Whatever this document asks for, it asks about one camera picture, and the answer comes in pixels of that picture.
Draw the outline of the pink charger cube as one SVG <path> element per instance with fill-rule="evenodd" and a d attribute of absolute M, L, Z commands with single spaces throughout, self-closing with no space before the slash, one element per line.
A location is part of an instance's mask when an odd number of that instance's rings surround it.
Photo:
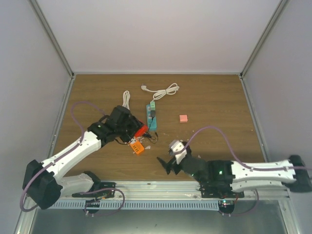
<path fill-rule="evenodd" d="M 180 123 L 187 123 L 188 122 L 188 116 L 187 115 L 179 115 L 179 122 Z"/>

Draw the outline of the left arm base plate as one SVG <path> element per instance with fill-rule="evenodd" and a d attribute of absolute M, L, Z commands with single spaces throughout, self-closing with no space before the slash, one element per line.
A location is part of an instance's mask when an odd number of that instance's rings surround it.
<path fill-rule="evenodd" d="M 115 197 L 115 182 L 100 182 L 91 187 L 88 191 L 91 194 L 75 193 L 72 197 L 75 198 L 95 198 L 95 199 L 105 199 Z"/>

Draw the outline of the black charger adapter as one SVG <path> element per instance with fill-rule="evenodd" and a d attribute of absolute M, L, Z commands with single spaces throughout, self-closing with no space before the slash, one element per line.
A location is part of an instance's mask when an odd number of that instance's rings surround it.
<path fill-rule="evenodd" d="M 156 111 L 155 111 L 155 110 L 151 110 L 151 111 L 150 111 L 150 117 L 151 117 L 152 119 L 154 119 L 155 116 L 156 116 Z"/>

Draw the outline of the aluminium frame post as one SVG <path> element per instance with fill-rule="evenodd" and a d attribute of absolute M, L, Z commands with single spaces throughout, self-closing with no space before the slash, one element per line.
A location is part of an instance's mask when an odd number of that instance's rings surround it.
<path fill-rule="evenodd" d="M 265 43 L 267 37 L 271 33 L 272 29 L 276 25 L 277 21 L 279 20 L 281 14 L 283 13 L 285 7 L 289 3 L 289 0 L 280 0 L 278 2 L 278 5 L 276 9 L 274 10 L 272 16 L 270 17 L 264 31 L 262 32 L 258 42 L 255 45 L 255 48 L 253 49 L 251 55 L 249 56 L 245 66 L 243 67 L 242 71 L 239 74 L 240 79 L 243 79 L 248 72 L 250 66 L 252 65 L 254 59 L 258 55 L 260 49 L 262 48 L 263 44 Z"/>
<path fill-rule="evenodd" d="M 47 33 L 47 36 L 51 42 L 51 44 L 53 45 L 55 51 L 57 52 L 63 66 L 65 67 L 67 73 L 69 74 L 70 78 L 73 79 L 75 73 L 73 72 L 73 70 L 71 69 L 68 60 L 66 59 L 63 50 L 61 49 L 57 38 L 55 37 L 55 34 L 52 30 L 52 28 L 50 27 L 42 8 L 40 7 L 39 3 L 37 0 L 29 0 L 28 1 L 30 3 L 30 5 L 32 6 L 36 16 L 38 17 L 38 19 L 40 20 L 45 32 Z"/>

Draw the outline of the left aluminium frame post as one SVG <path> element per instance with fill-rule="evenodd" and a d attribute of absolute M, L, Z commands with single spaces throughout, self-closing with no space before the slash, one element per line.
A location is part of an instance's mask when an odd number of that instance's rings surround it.
<path fill-rule="evenodd" d="M 45 32 L 47 33 L 47 36 L 51 42 L 51 44 L 53 45 L 55 51 L 57 52 L 63 66 L 65 67 L 67 73 L 69 74 L 70 78 L 73 79 L 75 73 L 73 72 L 73 70 L 71 69 L 68 60 L 66 59 L 63 50 L 61 49 L 57 38 L 55 37 L 55 34 L 52 30 L 52 28 L 50 27 L 42 8 L 40 7 L 39 3 L 37 0 L 29 0 L 28 1 L 30 3 L 30 5 L 32 6 L 36 16 L 38 17 L 38 19 L 40 20 Z"/>

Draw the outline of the orange power strip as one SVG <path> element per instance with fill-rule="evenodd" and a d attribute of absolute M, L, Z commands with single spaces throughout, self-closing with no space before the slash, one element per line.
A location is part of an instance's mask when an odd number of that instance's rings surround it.
<path fill-rule="evenodd" d="M 130 141 L 130 147 L 133 149 L 134 153 L 136 155 L 139 155 L 141 153 L 144 152 L 144 147 L 143 145 L 140 143 L 140 141 L 136 138 L 136 137 L 133 137 Z"/>

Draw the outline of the right aluminium frame post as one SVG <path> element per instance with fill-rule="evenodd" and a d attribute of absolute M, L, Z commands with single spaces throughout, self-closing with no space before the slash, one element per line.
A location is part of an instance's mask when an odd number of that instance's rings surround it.
<path fill-rule="evenodd" d="M 243 79 L 248 72 L 250 66 L 252 65 L 254 59 L 258 55 L 260 49 L 262 48 L 263 44 L 265 43 L 267 37 L 271 33 L 272 29 L 276 25 L 277 21 L 279 20 L 281 14 L 283 13 L 285 7 L 289 3 L 289 0 L 280 0 L 278 2 L 278 5 L 276 9 L 274 10 L 272 16 L 270 17 L 264 31 L 262 32 L 258 42 L 255 45 L 255 48 L 253 49 L 251 55 L 249 56 L 245 66 L 243 67 L 242 71 L 239 74 L 240 79 Z"/>

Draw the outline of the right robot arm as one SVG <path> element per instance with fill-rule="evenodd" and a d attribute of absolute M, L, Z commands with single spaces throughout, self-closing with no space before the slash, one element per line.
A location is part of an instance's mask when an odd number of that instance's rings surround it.
<path fill-rule="evenodd" d="M 187 154 L 181 161 L 158 158 L 167 174 L 184 172 L 200 184 L 202 197 L 242 197 L 245 190 L 288 188 L 293 193 L 308 193 L 312 182 L 300 156 L 270 163 L 242 166 L 237 161 L 205 161 Z"/>

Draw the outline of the aluminium front rail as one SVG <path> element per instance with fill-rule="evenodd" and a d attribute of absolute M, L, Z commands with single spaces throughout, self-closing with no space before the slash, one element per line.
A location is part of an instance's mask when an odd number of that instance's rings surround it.
<path fill-rule="evenodd" d="M 72 194 L 82 193 L 91 194 L 92 192 L 79 192 L 78 189 L 86 189 L 89 184 L 86 180 L 79 185 L 78 183 L 70 184 L 69 181 L 63 180 L 61 185 L 63 189 L 52 204 L 60 199 L 92 199 L 92 198 L 75 198 Z M 116 181 L 115 197 L 111 199 L 122 200 L 217 200 L 227 199 L 235 200 L 237 198 L 202 198 L 199 190 L 200 184 L 191 181 Z M 250 188 L 244 189 L 244 198 L 252 199 L 257 196 L 262 200 L 279 200 L 289 197 L 288 191 L 283 188 Z"/>

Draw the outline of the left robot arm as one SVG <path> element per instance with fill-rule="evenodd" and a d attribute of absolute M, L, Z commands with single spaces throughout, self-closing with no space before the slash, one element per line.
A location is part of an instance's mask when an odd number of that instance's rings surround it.
<path fill-rule="evenodd" d="M 45 210 L 60 198 L 74 194 L 95 197 L 100 193 L 100 179 L 91 172 L 77 176 L 66 174 L 90 154 L 100 150 L 108 143 L 120 139 L 128 144 L 145 124 L 131 114 L 126 107 L 118 105 L 109 115 L 104 115 L 92 123 L 71 145 L 58 154 L 42 161 L 32 160 L 27 164 L 20 198 L 20 209 L 26 197 L 30 197 L 36 207 Z"/>

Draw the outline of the teal power strip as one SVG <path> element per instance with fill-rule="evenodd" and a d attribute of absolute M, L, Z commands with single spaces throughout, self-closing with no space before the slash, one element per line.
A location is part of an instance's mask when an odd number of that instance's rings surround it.
<path fill-rule="evenodd" d="M 156 131 L 157 130 L 157 120 L 156 116 L 154 119 L 150 117 L 150 104 L 146 105 L 146 115 L 147 115 L 147 126 L 149 131 Z"/>

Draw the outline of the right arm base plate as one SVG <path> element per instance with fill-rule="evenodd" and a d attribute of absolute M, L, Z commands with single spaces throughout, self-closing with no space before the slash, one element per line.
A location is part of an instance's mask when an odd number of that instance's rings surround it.
<path fill-rule="evenodd" d="M 244 198 L 244 192 L 234 192 L 230 184 L 200 183 L 202 198 Z"/>

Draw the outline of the red charger cube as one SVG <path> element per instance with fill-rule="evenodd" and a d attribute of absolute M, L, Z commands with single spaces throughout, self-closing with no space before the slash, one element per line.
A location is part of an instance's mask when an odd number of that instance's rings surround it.
<path fill-rule="evenodd" d="M 148 126 L 143 125 L 136 133 L 135 133 L 135 137 L 141 137 L 143 136 L 146 132 L 148 132 Z"/>

